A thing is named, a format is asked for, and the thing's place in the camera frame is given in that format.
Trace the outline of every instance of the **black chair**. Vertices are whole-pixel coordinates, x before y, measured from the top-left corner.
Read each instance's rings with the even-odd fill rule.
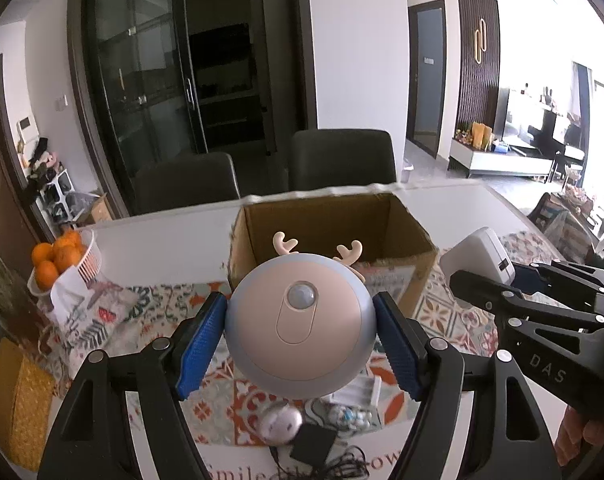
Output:
[[[391,136],[382,130],[302,130],[293,136],[291,191],[397,181]]]
[[[235,200],[240,197],[228,153],[181,155],[137,173],[137,214]]]

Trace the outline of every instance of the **deer antler decoration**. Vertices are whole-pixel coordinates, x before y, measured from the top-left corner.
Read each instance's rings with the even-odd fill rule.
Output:
[[[351,267],[352,264],[357,262],[357,259],[362,256],[362,243],[358,240],[353,240],[351,242],[351,247],[351,249],[348,249],[343,245],[338,245],[338,253],[341,258],[333,256],[333,260],[341,263],[345,267],[349,267],[353,274],[355,274],[362,281],[362,283],[366,283],[367,280],[365,280],[364,276]]]
[[[278,231],[273,235],[273,247],[275,247],[277,254],[280,256],[285,256],[286,254],[297,254],[297,251],[291,252],[291,249],[297,245],[297,240],[291,238],[288,242],[285,242],[284,236],[285,234],[282,231]]]

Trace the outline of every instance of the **orange fruit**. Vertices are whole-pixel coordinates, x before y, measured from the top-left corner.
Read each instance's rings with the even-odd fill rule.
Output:
[[[53,246],[47,243],[37,244],[30,253],[30,259],[33,262],[33,267],[37,267],[41,262],[46,260],[52,262]]]
[[[57,278],[59,278],[59,272],[53,262],[44,260],[35,267],[35,281],[41,290],[49,290]]]
[[[80,245],[82,245],[82,237],[80,236],[79,232],[77,232],[75,229],[68,230],[66,233],[64,233],[62,238],[70,240],[74,246],[79,247]]]
[[[59,254],[62,247],[66,246],[75,247],[75,244],[72,240],[70,240],[70,238],[66,238],[64,236],[61,236],[55,240],[53,243],[53,261],[56,259],[57,254]]]
[[[55,267],[61,274],[70,266],[77,265],[82,259],[82,251],[74,245],[64,246],[55,255]]]

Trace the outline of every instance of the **fruit basket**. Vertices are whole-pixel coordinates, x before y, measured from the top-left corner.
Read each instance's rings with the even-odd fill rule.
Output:
[[[86,247],[86,251],[76,267],[80,273],[80,276],[82,277],[82,280],[88,285],[99,274],[102,264],[102,256],[96,243],[97,235],[95,231],[92,229],[83,229],[80,232],[80,236],[82,237],[82,244]],[[37,286],[37,281],[35,280],[35,269],[31,271],[28,279],[28,290],[36,298],[44,298],[50,295],[50,289],[41,290],[39,286]]]

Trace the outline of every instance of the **glass door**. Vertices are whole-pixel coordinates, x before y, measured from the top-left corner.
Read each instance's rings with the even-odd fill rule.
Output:
[[[86,19],[102,136],[134,211],[140,170],[207,150],[183,46],[183,0],[86,0]]]

